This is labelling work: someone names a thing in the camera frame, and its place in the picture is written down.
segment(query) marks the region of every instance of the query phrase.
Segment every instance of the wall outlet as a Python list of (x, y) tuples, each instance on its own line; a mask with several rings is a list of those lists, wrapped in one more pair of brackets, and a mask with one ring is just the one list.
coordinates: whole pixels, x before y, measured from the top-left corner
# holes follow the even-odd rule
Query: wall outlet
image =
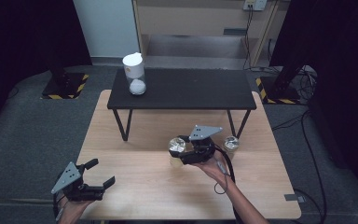
[(267, 0), (245, 0), (243, 3), (243, 10), (250, 11), (251, 7), (253, 11), (262, 11), (266, 8)]

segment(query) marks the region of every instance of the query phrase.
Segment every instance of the wooden table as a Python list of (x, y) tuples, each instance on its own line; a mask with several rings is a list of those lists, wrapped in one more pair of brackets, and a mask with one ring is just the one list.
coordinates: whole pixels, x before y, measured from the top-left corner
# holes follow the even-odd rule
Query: wooden table
[[(102, 201), (85, 211), (85, 219), (233, 219), (227, 195), (213, 190), (215, 182), (199, 168), (171, 167), (168, 142), (179, 134), (190, 134), (195, 124), (221, 126), (212, 136), (222, 145), (231, 135), (227, 112), (222, 110), (135, 110), (131, 138), (121, 139), (112, 111), (106, 108), (111, 91), (103, 91), (92, 117), (77, 164), (99, 159), (84, 174), (91, 186), (101, 186), (116, 176), (116, 184)], [(232, 160), (238, 187), (266, 218), (299, 218), (297, 201), (280, 151), (257, 93), (257, 110), (249, 117), (241, 146)], [(128, 111), (119, 111), (126, 116)], [(245, 111), (232, 111), (241, 122)]]

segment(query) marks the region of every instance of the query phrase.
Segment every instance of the gripper mount plate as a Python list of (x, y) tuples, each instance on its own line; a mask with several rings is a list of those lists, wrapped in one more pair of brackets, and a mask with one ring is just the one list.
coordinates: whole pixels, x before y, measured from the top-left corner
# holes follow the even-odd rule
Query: gripper mount plate
[(57, 181), (54, 188), (51, 190), (52, 194), (57, 193), (59, 190), (65, 188), (66, 186), (75, 182), (78, 178), (81, 177), (81, 174), (77, 170), (73, 162), (69, 162), (65, 170), (62, 172), (60, 179)]
[(210, 126), (196, 125), (196, 127), (194, 127), (193, 132), (188, 137), (188, 139), (190, 141), (202, 140), (202, 139), (205, 139), (215, 133), (220, 133), (220, 132), (222, 132), (222, 130), (223, 130), (222, 127), (210, 127)]

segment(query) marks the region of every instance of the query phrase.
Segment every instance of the human hand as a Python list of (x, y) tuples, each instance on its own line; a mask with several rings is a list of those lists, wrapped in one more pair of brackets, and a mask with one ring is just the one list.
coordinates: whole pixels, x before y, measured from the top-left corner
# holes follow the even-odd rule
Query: human hand
[(220, 186), (222, 186), (222, 184), (225, 184), (226, 174), (219, 168), (218, 163), (227, 170), (226, 161), (222, 153), (216, 150), (210, 160), (194, 163), (192, 165), (199, 167), (208, 177), (214, 179)]
[(95, 201), (70, 202), (66, 197), (64, 197), (60, 202), (62, 213), (58, 223), (76, 223), (83, 215), (83, 212), (86, 210), (87, 206), (93, 202)]

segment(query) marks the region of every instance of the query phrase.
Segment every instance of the white wall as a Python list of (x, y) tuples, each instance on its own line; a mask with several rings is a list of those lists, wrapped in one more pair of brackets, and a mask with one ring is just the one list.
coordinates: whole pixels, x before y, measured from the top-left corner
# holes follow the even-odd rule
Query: white wall
[(91, 57), (139, 52), (131, 0), (74, 0)]

